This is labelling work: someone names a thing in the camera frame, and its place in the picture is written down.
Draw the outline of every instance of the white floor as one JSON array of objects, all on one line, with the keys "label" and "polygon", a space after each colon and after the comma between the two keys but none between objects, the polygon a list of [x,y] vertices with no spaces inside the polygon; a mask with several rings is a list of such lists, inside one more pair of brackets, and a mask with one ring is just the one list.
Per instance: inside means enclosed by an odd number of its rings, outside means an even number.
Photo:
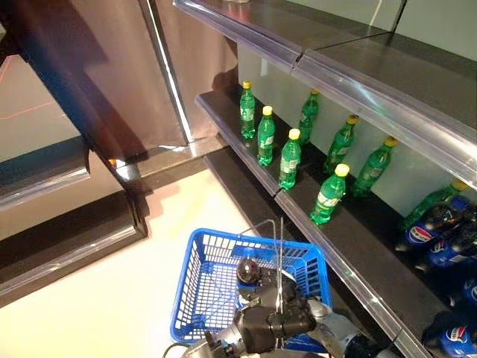
[{"label": "white floor", "polygon": [[156,190],[148,203],[148,239],[0,309],[0,358],[162,356],[190,233],[248,224],[208,170]]}]

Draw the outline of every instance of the plastic bottle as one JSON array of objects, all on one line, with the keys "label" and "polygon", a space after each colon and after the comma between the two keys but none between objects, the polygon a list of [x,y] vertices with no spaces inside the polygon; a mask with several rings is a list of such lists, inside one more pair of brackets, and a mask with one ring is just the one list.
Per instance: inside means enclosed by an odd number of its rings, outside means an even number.
[{"label": "plastic bottle", "polygon": [[244,81],[243,88],[240,98],[241,135],[250,139],[255,135],[255,97],[252,94],[250,81]]},{"label": "plastic bottle", "polygon": [[461,289],[448,295],[447,299],[451,307],[477,309],[477,277],[465,281]]},{"label": "plastic bottle", "polygon": [[300,130],[296,128],[291,129],[288,133],[288,141],[282,150],[278,184],[283,189],[291,189],[295,185],[297,165],[300,163],[301,155],[298,138],[300,138]]},{"label": "plastic bottle", "polygon": [[396,251],[412,251],[429,247],[441,234],[460,224],[462,211],[469,205],[469,199],[463,196],[453,198],[450,203],[432,205],[404,232],[395,247]]},{"label": "plastic bottle", "polygon": [[429,273],[468,260],[477,255],[477,224],[461,225],[449,239],[442,239],[416,264],[416,269]]},{"label": "plastic bottle", "polygon": [[335,169],[335,174],[323,182],[318,197],[316,198],[313,211],[310,213],[310,218],[315,224],[325,224],[331,218],[336,204],[346,192],[346,182],[344,179],[349,171],[350,167],[346,164],[338,164]]},{"label": "plastic bottle", "polygon": [[310,140],[310,133],[318,115],[318,94],[319,92],[316,89],[312,89],[301,109],[300,145],[304,145]]},{"label": "plastic bottle", "polygon": [[399,228],[401,230],[408,229],[409,226],[415,223],[419,217],[421,217],[422,214],[424,214],[424,212],[431,207],[431,205],[435,203],[447,202],[458,195],[459,192],[462,192],[466,189],[469,189],[467,184],[465,184],[463,181],[460,181],[459,179],[454,179],[450,185],[427,195],[424,200],[422,200],[419,205],[417,205],[411,211],[411,213],[401,221]]},{"label": "plastic bottle", "polygon": [[346,124],[335,135],[324,165],[325,173],[332,174],[336,166],[343,161],[344,156],[355,140],[354,129],[358,118],[354,114],[350,115],[346,120]]},{"label": "plastic bottle", "polygon": [[263,107],[263,117],[259,124],[259,164],[268,166],[273,159],[275,123],[272,118],[272,107]]},{"label": "plastic bottle", "polygon": [[384,144],[368,157],[359,172],[358,178],[351,187],[351,192],[355,197],[366,196],[369,193],[371,187],[391,163],[391,150],[397,143],[396,139],[389,136]]},{"label": "plastic bottle", "polygon": [[477,330],[470,326],[454,327],[429,337],[424,346],[435,358],[475,357],[477,354]]},{"label": "plastic bottle", "polygon": [[466,207],[463,215],[466,222],[477,222],[477,204],[471,204]]}]

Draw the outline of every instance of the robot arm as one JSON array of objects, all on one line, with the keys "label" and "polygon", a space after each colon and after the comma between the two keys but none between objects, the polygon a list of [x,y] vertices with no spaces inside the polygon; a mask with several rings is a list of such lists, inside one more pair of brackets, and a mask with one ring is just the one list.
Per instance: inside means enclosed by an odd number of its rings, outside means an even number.
[{"label": "robot arm", "polygon": [[350,320],[334,313],[318,300],[292,301],[283,317],[264,307],[256,298],[238,311],[234,322],[219,333],[190,347],[183,358],[227,358],[261,354],[275,348],[277,338],[308,333],[334,358],[397,358],[373,344]]},{"label": "robot arm", "polygon": [[308,335],[317,340],[336,358],[397,358],[393,352],[381,350],[351,321],[334,313],[318,300],[309,300],[316,328]]}]

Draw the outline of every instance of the pepsi bottle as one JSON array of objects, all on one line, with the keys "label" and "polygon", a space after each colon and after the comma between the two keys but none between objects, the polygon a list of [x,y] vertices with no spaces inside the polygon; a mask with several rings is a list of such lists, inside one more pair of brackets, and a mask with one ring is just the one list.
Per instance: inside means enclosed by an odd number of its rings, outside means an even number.
[{"label": "pepsi bottle", "polygon": [[465,281],[459,291],[447,296],[447,300],[452,308],[477,309],[477,277]]},{"label": "pepsi bottle", "polygon": [[429,247],[443,233],[455,228],[462,220],[462,211],[470,205],[469,199],[456,196],[449,204],[432,205],[405,232],[396,251],[413,251]]},{"label": "pepsi bottle", "polygon": [[477,222],[477,204],[469,205],[463,212],[465,222]]},{"label": "pepsi bottle", "polygon": [[470,326],[454,327],[439,332],[424,342],[435,358],[477,357],[477,330]]},{"label": "pepsi bottle", "polygon": [[435,244],[416,264],[425,273],[443,269],[477,255],[477,223],[462,224],[448,239]]}]

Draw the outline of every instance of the bottle label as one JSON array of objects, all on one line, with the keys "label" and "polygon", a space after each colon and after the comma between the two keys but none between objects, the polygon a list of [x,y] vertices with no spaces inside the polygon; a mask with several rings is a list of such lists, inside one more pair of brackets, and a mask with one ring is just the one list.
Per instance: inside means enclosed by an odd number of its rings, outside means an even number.
[{"label": "bottle label", "polygon": [[467,257],[461,256],[452,250],[451,245],[449,245],[445,239],[442,239],[431,248],[428,253],[428,258],[433,264],[439,267],[452,266],[455,263],[459,263],[467,259]]},{"label": "bottle label", "polygon": [[373,170],[371,170],[370,177],[371,178],[379,178],[381,173],[382,173],[381,168],[373,168]]},{"label": "bottle label", "polygon": [[274,136],[268,137],[266,140],[260,140],[260,148],[265,148],[274,142]]},{"label": "bottle label", "polygon": [[452,328],[442,333],[440,337],[443,350],[449,357],[471,357],[477,354],[467,326]]},{"label": "bottle label", "polygon": [[254,114],[255,108],[240,108],[240,117],[244,122],[253,121]]},{"label": "bottle label", "polygon": [[341,148],[341,149],[336,153],[336,155],[345,155],[345,154],[348,152],[348,148],[349,148],[349,147],[343,147],[343,148]]},{"label": "bottle label", "polygon": [[423,222],[416,222],[414,226],[405,231],[405,238],[414,246],[423,245],[437,234],[427,230]]},{"label": "bottle label", "polygon": [[477,306],[477,280],[475,278],[465,281],[464,296],[469,302]]},{"label": "bottle label", "polygon": [[298,160],[286,160],[282,158],[280,161],[280,170],[284,173],[289,173],[291,171],[294,171],[297,168]]},{"label": "bottle label", "polygon": [[329,199],[322,192],[318,193],[318,202],[325,207],[334,207],[339,201],[338,198]]},{"label": "bottle label", "polygon": [[302,112],[300,122],[301,123],[307,123],[308,120],[309,120],[309,117],[305,113]]}]

